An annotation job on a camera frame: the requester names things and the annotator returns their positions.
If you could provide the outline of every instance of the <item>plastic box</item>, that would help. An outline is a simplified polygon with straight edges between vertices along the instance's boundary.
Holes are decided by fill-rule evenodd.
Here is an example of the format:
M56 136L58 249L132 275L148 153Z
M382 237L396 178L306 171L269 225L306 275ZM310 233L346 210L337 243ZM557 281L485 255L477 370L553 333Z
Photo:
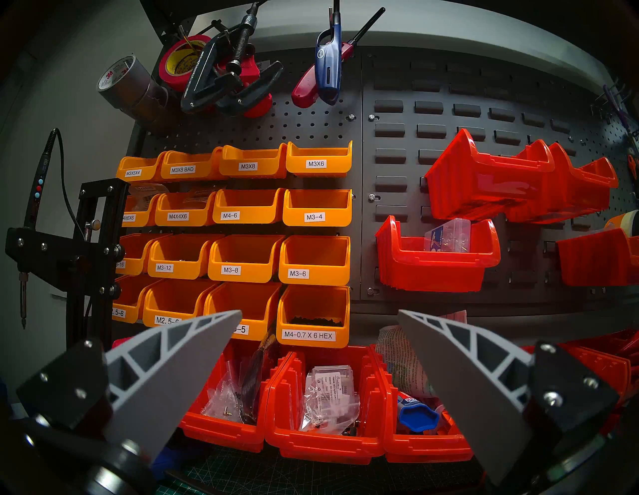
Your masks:
M428 191L435 218L483 220L507 208L538 199L544 175L555 168L541 140L516 156L480 153L466 129L428 170Z
M557 241L561 277L567 286L639 284L639 236L605 229Z
M552 224L608 209L610 189L619 185L610 161L600 158L575 169L559 143L549 149L555 169L547 173L541 196L508 209L508 221Z
M160 238L172 234L129 234L122 236L119 244L124 248L124 259L116 264L116 273L139 275L146 273L149 264L149 251L152 244Z
M285 284L345 286L350 277L350 237L290 236L282 243L279 279Z
M215 191L204 198L193 199L193 192L169 192L158 200L155 223L171 227L202 227L213 224Z
M148 272L152 277L194 280L206 273L211 245L222 234L181 234L151 246Z
M222 148L220 173L235 178L286 178L286 143L277 149Z
M113 301L112 318L124 323L135 323L142 319L144 297L147 291L159 283L157 278L148 275L125 275L118 279L121 289L120 297Z
M279 265L284 236L237 234L211 248L208 278L227 282L268 282Z
M284 189L222 189L215 196L216 224L274 224L282 220Z
M353 141L347 148L286 148L286 170L298 177L346 177L353 163Z
M349 365L360 397L357 436L300 432L306 375L315 366ZM268 392L265 439L279 447L283 457L307 461L369 464L383 455L381 428L384 416L379 368L370 347L344 349L294 347L275 375Z
M424 251L424 238L402 237L400 223L392 215L375 236L380 282L406 291L478 291L484 269L501 259L492 220L471 226L469 253Z
M208 293L218 286L206 278L198 280L160 280L144 298L142 321L146 326L168 325L202 316Z
M288 286L277 308L277 340L290 346L346 347L350 314L349 287ZM323 318L342 326L291 323L296 317Z
M264 447L266 407L268 391L273 383L274 376L283 367L288 357L280 358L276 368L273 368L267 376L262 377L259 391L258 424L246 425L232 421L220 420L200 414L202 408L208 402L207 389L217 387L217 384L226 373L226 363L242 362L250 359L259 343L251 340L231 339L224 352L220 356L211 376L206 381L202 392L189 408L180 423L184 435L216 445L246 450L248 452L260 452Z
M287 189L282 219L292 227L346 227L353 217L353 193L344 189Z
M277 317L277 303L282 284L244 284L224 282L206 298L204 314L233 309L242 311L242 321L232 339L262 340Z
M167 151L160 175L167 181L220 181L226 177L220 173L222 147L212 153L190 155L179 151Z

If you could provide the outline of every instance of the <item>green cutting mat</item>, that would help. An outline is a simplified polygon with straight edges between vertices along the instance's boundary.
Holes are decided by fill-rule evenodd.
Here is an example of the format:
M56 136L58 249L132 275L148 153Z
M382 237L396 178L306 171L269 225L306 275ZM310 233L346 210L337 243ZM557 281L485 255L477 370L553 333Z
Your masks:
M474 459L438 464L391 464L384 457L368 466L285 459L265 445L260 453L212 446L203 462L186 466L190 478L236 495L347 495L437 490L479 482L482 469ZM199 495L179 482L165 480L156 495Z

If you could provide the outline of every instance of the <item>metal bolt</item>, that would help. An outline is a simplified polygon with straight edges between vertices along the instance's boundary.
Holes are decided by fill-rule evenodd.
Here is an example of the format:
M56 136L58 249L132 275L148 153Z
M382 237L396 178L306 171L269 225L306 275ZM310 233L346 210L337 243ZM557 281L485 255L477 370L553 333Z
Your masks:
M583 379L583 384L589 388L597 388L599 386L599 380L592 376L587 376Z
M546 392L544 394L544 400L550 407L561 407L564 403L564 398L557 392Z

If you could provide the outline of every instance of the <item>blue lighter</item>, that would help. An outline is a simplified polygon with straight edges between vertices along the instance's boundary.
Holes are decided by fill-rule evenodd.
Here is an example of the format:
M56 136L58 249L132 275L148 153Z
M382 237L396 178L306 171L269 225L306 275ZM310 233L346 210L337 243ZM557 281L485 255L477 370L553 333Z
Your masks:
M331 40L325 45L320 45L320 41L328 35L331 35ZM322 31L315 44L315 80L318 83L318 94L329 105L337 103L341 79L342 25L339 17L339 0L333 0L330 29Z

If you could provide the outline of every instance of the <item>red plastic bin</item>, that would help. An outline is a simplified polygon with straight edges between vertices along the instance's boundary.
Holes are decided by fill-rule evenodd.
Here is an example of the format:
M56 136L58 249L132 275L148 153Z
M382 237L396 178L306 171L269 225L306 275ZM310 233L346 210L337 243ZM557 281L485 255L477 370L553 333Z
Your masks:
M507 210L508 220L552 224L608 209L610 189L619 185L610 161L602 157L575 169L559 143L549 149L555 170L546 174L541 196Z
M384 454L381 428L384 394L380 370L370 347L342 349L288 347L288 360L270 385L266 404L265 440L283 457L307 461L369 464ZM315 366L349 365L360 396L357 436L298 431L303 416L306 374Z
M541 194L544 175L555 168L546 144L535 141L516 156L478 152L466 129L428 170L431 211L435 218L492 218Z
M226 363L228 361L248 363L248 359L250 359L258 346L259 342L255 340L231 339L229 341L215 368L213 368L211 376L207 379L202 392L197 396L197 399L180 422L180 428L184 431L184 435L196 440L248 452L260 452L262 450L264 447L268 388L272 384L277 371L286 362L286 356L279 359L278 366L271 369L268 376L262 377L257 425L235 423L200 414L200 411L208 402L207 390L209 388L214 389L226 374Z
M478 291L484 269L501 259L492 220L471 226L468 253L424 251L424 238L401 237L400 223L392 215L375 236L380 282L406 291Z
M557 241L561 277L567 286L639 284L639 236L606 229Z

